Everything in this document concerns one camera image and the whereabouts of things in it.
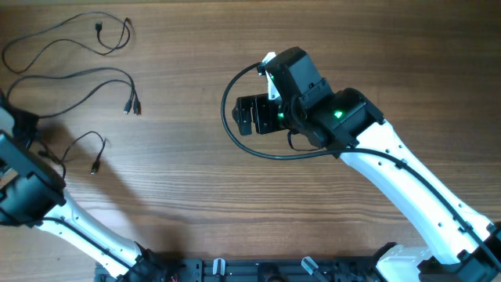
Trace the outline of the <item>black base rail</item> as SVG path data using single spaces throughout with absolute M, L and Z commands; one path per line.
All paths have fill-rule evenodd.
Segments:
M 151 280 L 179 282 L 382 281 L 369 256 L 317 259 L 168 261 L 167 270 Z

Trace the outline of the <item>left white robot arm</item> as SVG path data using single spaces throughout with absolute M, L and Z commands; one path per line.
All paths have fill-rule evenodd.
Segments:
M 151 250 L 104 226 L 65 190 L 63 177 L 30 152 L 39 117 L 1 98 L 1 224 L 51 233 L 95 259 L 116 281 L 166 281 L 168 268 Z

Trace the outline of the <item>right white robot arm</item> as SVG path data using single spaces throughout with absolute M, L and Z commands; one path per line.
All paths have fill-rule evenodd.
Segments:
M 376 186 L 410 221 L 422 247 L 385 244 L 376 254 L 342 258 L 330 279 L 356 281 L 490 281 L 500 272 L 500 225 L 452 193 L 403 143 L 383 113 L 359 90 L 334 91 L 298 47 L 254 64 L 267 92 L 222 108 L 234 120 L 234 143 L 252 133 L 301 134 L 309 148 L 294 160 L 330 155 Z

